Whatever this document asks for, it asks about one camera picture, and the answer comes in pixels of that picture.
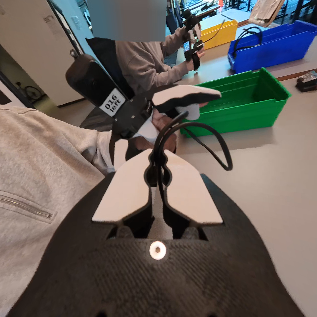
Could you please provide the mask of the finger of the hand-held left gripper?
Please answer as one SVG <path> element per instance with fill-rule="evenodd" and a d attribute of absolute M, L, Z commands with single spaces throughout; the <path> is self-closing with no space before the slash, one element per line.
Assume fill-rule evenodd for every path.
<path fill-rule="evenodd" d="M 192 85 L 175 85 L 171 88 L 154 93 L 152 102 L 160 113 L 166 113 L 177 106 L 191 104 L 208 104 L 221 98 L 218 90 Z"/>
<path fill-rule="evenodd" d="M 176 111 L 181 114 L 183 112 L 188 112 L 185 117 L 186 120 L 198 120 L 200 117 L 200 105 L 199 104 L 191 104 L 188 106 L 177 106 Z"/>

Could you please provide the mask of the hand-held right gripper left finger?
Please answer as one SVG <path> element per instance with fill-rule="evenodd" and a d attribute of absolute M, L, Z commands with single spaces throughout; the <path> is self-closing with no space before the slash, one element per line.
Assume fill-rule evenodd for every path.
<path fill-rule="evenodd" d="M 152 190 L 145 179 L 151 149 L 126 161 L 114 174 L 92 222 L 127 226 L 133 233 L 152 219 Z"/>

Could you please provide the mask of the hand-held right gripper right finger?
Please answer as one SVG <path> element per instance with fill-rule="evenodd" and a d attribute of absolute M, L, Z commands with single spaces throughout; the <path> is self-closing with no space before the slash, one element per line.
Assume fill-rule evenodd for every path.
<path fill-rule="evenodd" d="M 198 170 L 169 150 L 164 150 L 161 158 L 163 218 L 172 229 L 173 238 L 181 238 L 189 227 L 223 224 Z"/>

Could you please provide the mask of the green plastic bin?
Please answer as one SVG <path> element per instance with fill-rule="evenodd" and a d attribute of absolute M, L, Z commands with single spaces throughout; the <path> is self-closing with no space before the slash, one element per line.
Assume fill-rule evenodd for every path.
<path fill-rule="evenodd" d="M 219 133 L 274 125 L 291 94 L 266 69 L 244 72 L 196 86 L 215 89 L 222 97 L 200 108 L 201 122 Z"/>

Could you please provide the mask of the person's left forearm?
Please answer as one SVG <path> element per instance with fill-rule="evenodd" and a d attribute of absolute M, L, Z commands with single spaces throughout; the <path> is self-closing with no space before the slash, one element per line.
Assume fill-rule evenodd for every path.
<path fill-rule="evenodd" d="M 22 156 L 52 152 L 70 166 L 86 161 L 102 174 L 114 171 L 112 132 L 83 129 L 35 109 L 1 106 L 1 146 Z"/>

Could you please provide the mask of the grey desk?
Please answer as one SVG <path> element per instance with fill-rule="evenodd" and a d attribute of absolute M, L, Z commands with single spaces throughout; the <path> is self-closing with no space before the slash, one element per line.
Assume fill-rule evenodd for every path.
<path fill-rule="evenodd" d="M 232 75 L 227 53 L 229 43 L 205 50 L 197 72 L 189 72 L 177 84 L 195 85 Z M 317 68 L 317 39 L 300 60 L 268 67 L 267 70 L 279 81 L 293 79 Z"/>
<path fill-rule="evenodd" d="M 316 316 L 316 91 L 295 78 L 272 127 L 223 134 L 233 170 L 224 171 L 196 141 L 177 132 L 177 152 L 207 175 L 248 216 L 284 284 L 305 316 Z"/>

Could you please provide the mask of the person's left hand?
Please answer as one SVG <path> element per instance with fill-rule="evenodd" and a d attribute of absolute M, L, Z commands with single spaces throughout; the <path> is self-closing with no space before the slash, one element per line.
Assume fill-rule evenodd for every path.
<path fill-rule="evenodd" d="M 153 110 L 152 123 L 156 127 L 156 129 L 160 132 L 165 125 L 168 125 L 172 121 L 171 118 L 166 116 L 165 114 L 160 113 L 158 110 Z M 135 137 L 131 140 L 132 144 L 136 147 L 137 150 L 147 150 L 153 149 L 154 145 L 147 141 L 144 137 Z M 177 143 L 176 134 L 172 134 L 164 144 L 164 149 L 169 150 L 171 152 L 175 152 Z"/>

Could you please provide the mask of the bicycle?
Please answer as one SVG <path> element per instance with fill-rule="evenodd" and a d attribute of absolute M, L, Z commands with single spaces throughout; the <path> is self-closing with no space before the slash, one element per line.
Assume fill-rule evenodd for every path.
<path fill-rule="evenodd" d="M 22 84 L 20 82 L 16 82 L 15 86 L 17 87 L 17 89 L 19 90 L 19 92 L 26 97 L 26 99 L 34 104 L 37 101 L 41 100 L 43 94 L 40 90 L 38 90 L 36 87 L 34 86 L 25 86 L 23 87 Z"/>

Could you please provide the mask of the yellow plastic bin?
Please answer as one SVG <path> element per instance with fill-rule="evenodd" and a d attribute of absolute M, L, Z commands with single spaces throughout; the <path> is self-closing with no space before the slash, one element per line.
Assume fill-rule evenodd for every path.
<path fill-rule="evenodd" d="M 235 40 L 238 22 L 236 20 L 223 21 L 222 23 L 201 31 L 201 40 L 204 43 L 204 49 L 227 44 Z"/>

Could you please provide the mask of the white door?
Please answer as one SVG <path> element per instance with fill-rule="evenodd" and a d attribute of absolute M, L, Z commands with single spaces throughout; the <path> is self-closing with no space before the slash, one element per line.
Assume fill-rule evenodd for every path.
<path fill-rule="evenodd" d="M 83 100 L 66 81 L 74 49 L 47 1 L 1 0 L 0 43 L 57 105 Z"/>

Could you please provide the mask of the blue plastic bin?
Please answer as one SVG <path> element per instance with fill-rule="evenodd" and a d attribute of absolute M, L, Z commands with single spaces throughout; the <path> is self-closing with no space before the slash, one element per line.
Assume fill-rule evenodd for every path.
<path fill-rule="evenodd" d="M 300 20 L 266 30 L 248 27 L 230 44 L 230 68 L 243 73 L 303 59 L 316 33 L 316 25 Z"/>

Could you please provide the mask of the person's grey sweatshirt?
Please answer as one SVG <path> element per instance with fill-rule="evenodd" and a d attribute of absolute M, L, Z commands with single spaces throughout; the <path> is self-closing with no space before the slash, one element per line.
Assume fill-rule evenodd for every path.
<path fill-rule="evenodd" d="M 61 221 L 113 169 L 101 161 L 38 166 L 1 157 L 1 316 L 29 284 Z"/>

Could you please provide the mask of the brown paper bag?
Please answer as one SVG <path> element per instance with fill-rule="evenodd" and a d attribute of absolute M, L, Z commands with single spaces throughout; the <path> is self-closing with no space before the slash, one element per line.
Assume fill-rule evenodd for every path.
<path fill-rule="evenodd" d="M 248 22 L 256 26 L 268 27 L 276 18 L 284 2 L 284 0 L 258 0 Z"/>

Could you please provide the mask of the black battery charger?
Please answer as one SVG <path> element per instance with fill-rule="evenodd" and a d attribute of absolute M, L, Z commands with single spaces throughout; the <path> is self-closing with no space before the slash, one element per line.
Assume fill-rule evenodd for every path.
<path fill-rule="evenodd" d="M 317 73 L 315 70 L 307 72 L 297 78 L 295 87 L 300 92 L 317 90 Z"/>

